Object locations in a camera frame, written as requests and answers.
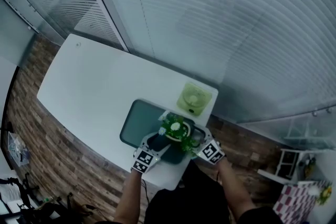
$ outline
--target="white table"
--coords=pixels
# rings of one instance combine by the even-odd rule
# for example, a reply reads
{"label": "white table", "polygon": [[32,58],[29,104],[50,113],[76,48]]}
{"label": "white table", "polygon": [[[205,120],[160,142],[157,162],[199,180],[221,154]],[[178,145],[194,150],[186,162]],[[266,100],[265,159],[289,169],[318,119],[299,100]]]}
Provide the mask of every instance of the white table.
{"label": "white table", "polygon": [[[199,117],[177,107],[186,82],[212,93]],[[134,100],[145,99],[205,126],[218,91],[180,73],[90,39],[69,35],[51,63],[37,98],[71,133],[94,151],[130,171],[134,148],[120,132]],[[188,163],[159,162],[143,179],[173,190]]]}

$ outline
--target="potted plant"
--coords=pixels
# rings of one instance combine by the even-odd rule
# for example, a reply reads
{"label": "potted plant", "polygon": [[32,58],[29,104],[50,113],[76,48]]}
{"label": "potted plant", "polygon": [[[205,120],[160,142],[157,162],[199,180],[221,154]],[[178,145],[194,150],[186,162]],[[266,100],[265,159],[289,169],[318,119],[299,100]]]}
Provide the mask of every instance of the potted plant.
{"label": "potted plant", "polygon": [[191,128],[184,121],[182,116],[165,111],[160,117],[162,125],[159,129],[159,135],[165,135],[175,143],[180,143],[181,150],[193,154],[192,149],[197,146],[198,142],[191,137]]}

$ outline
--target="person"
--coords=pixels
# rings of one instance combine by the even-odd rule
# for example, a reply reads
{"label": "person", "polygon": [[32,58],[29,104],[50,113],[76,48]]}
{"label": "person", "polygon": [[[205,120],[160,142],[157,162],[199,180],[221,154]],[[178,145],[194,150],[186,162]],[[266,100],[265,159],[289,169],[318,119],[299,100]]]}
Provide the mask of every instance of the person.
{"label": "person", "polygon": [[[230,208],[238,224],[281,224],[268,207],[257,208],[235,175],[226,157],[217,164],[223,187],[204,174],[191,161],[182,177],[184,187],[160,190],[150,201],[144,224],[161,223],[230,223]],[[117,206],[114,222],[136,224],[140,215],[141,176],[133,169]]]}

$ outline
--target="black pants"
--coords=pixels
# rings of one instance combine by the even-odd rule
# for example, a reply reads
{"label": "black pants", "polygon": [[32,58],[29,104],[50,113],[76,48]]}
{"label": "black pants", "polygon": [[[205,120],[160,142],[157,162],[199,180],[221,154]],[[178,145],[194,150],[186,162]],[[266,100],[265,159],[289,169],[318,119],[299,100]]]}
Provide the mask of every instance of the black pants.
{"label": "black pants", "polygon": [[160,190],[151,200],[144,224],[229,223],[223,188],[191,161],[182,177],[184,188]]}

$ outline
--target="green tray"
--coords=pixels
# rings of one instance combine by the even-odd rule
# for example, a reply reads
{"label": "green tray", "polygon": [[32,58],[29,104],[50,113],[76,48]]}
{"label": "green tray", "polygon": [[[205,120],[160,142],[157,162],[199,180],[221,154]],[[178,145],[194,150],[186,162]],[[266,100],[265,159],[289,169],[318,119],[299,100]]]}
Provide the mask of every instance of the green tray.
{"label": "green tray", "polygon": [[[144,100],[135,100],[122,127],[120,140],[134,148],[138,148],[144,136],[159,130],[161,121],[158,118],[164,111],[165,109]],[[190,125],[191,133],[193,133],[195,123],[189,119],[185,119],[184,121]],[[177,142],[172,142],[165,135],[157,135],[157,137],[149,141],[149,147],[156,151],[159,151],[168,144],[172,144],[172,146],[162,155],[161,160],[172,164],[179,164],[185,153],[180,149]]]}

